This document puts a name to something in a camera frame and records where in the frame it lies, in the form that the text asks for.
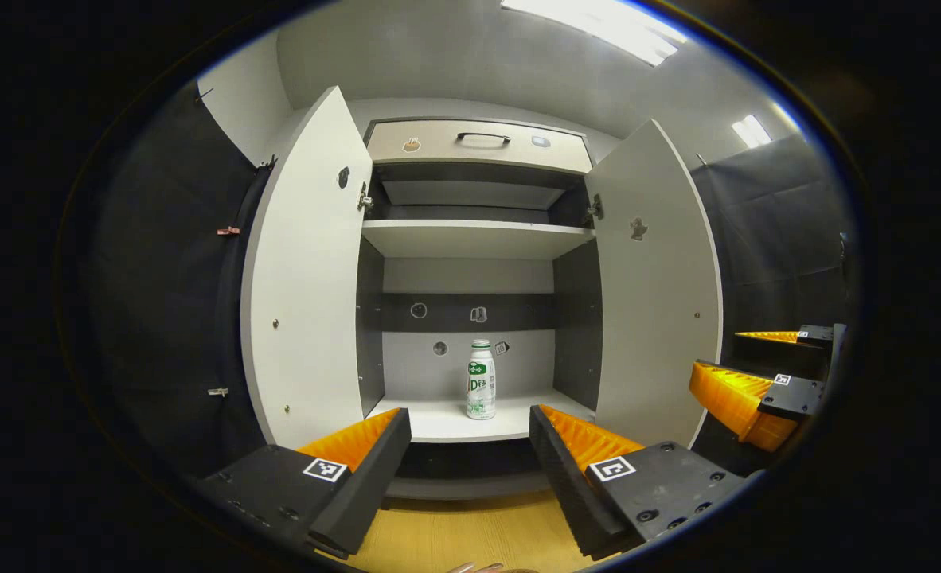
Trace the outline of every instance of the fluorescent light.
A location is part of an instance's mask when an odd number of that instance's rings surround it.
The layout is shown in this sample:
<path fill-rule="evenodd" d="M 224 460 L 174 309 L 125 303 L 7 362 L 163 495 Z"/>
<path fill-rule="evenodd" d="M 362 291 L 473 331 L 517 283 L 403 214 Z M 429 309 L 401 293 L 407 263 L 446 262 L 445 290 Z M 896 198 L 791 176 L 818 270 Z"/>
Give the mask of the fluorescent light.
<path fill-rule="evenodd" d="M 732 124 L 732 130 L 740 136 L 748 148 L 754 149 L 755 146 L 762 146 L 771 142 L 771 137 L 761 126 L 761 122 L 753 115 L 743 118 L 743 121 L 736 121 Z"/>
<path fill-rule="evenodd" d="M 686 37 L 637 6 L 617 0 L 502 0 L 502 7 L 535 14 L 600 37 L 637 58 L 659 65 Z"/>

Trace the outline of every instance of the cabinet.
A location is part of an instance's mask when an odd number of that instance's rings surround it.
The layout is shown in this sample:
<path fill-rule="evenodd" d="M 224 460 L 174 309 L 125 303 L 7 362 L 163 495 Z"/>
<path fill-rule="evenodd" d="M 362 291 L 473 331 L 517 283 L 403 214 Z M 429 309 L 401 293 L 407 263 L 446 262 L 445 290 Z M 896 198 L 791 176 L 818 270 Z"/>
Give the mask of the cabinet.
<path fill-rule="evenodd" d="M 721 346 L 707 216 L 654 120 L 594 166 L 583 135 L 502 119 L 362 138 L 329 88 L 271 176 L 242 282 L 248 389 L 287 447 L 396 406 L 414 443 L 509 442 L 534 403 L 686 443 L 690 365 Z M 510 347 L 488 421 L 463 414 L 475 337 Z"/>

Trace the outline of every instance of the black drawer handle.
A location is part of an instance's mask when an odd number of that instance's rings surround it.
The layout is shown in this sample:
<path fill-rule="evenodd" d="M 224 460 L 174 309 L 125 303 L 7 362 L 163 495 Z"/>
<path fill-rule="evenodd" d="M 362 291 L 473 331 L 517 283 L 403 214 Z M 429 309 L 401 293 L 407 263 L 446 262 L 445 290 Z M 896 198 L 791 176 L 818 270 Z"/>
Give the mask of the black drawer handle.
<path fill-rule="evenodd" d="M 486 138 L 502 138 L 502 145 L 506 145 L 510 142 L 509 135 L 479 134 L 477 131 L 460 131 L 459 134 L 456 134 L 456 141 L 463 140 L 464 135 L 484 135 Z"/>

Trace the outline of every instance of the white shelf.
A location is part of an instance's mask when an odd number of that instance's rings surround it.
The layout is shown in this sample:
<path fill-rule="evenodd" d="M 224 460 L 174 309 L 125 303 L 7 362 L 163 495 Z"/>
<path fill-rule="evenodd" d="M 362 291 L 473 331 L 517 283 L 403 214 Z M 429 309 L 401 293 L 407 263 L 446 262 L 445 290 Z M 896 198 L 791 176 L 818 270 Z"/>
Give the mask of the white shelf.
<path fill-rule="evenodd" d="M 386 395 L 368 417 L 406 407 L 410 412 L 410 442 L 496 442 L 528 436 L 529 413 L 536 403 L 594 421 L 594 412 L 580 406 L 562 392 L 548 389 L 531 396 L 499 396 L 498 409 L 492 420 L 471 420 L 467 417 L 467 400 L 403 400 Z"/>
<path fill-rule="evenodd" d="M 503 221 L 365 221 L 364 236 L 387 258 L 551 261 L 588 240 L 588 228 Z"/>

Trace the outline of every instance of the plastic bottle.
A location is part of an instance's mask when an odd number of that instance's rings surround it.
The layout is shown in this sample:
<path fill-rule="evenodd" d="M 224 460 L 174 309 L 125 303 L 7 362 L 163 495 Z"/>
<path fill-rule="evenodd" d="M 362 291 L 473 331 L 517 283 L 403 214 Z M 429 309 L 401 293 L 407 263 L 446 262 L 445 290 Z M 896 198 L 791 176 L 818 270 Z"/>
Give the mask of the plastic bottle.
<path fill-rule="evenodd" d="M 475 338 L 467 364 L 467 416 L 474 420 L 495 417 L 495 358 L 486 338 Z"/>

